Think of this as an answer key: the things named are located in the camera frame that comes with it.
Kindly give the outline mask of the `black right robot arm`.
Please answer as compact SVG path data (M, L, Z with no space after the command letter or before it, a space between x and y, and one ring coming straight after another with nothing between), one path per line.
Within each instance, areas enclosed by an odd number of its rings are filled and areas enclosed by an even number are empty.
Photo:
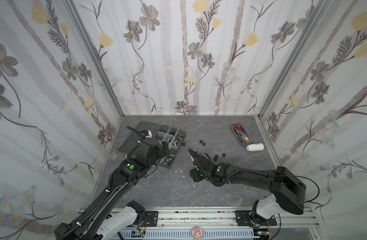
M307 186L302 176L292 174L287 168L278 166L275 170L252 170L229 163L214 164L208 154L188 149L194 169L190 176L195 183L206 180L215 187L239 184L269 192L269 196L256 200L247 214L237 214L240 226L259 228L269 225L280 213L303 215Z

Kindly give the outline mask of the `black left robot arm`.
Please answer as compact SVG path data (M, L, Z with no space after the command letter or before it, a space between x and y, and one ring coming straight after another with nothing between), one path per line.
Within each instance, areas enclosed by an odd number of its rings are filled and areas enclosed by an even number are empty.
M61 223L54 231L58 240L107 240L122 229L143 220L144 207L130 202L123 211L110 215L117 202L133 188L157 160L170 155L167 142L150 136L150 131L134 132L139 140L119 167L108 178L106 188L69 224Z

